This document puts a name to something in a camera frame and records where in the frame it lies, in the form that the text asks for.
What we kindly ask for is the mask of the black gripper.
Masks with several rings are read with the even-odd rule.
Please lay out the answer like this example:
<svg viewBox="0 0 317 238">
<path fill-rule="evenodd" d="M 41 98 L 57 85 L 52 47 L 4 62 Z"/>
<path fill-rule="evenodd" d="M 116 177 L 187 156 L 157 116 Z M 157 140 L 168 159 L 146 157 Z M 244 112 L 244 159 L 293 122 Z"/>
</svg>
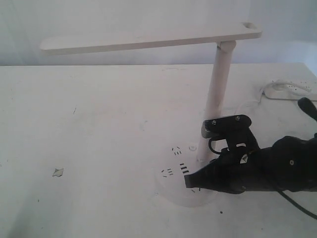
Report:
<svg viewBox="0 0 317 238">
<path fill-rule="evenodd" d="M 198 171 L 185 175 L 187 188 L 203 188 L 229 194 L 246 191 L 278 191 L 279 152 L 268 147 L 247 153 L 223 148 L 218 157 Z"/>
</svg>

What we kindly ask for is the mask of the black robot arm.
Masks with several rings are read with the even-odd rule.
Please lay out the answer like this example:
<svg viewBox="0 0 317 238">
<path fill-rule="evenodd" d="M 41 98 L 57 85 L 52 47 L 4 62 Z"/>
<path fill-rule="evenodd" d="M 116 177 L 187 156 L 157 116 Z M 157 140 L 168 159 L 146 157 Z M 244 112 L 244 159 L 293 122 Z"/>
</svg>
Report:
<svg viewBox="0 0 317 238">
<path fill-rule="evenodd" d="M 187 188 L 241 194 L 246 191 L 316 191 L 317 138 L 285 136 L 260 148 L 247 115 L 206 120 L 202 136 L 211 144 L 225 140 L 218 158 L 184 176 Z"/>
</svg>

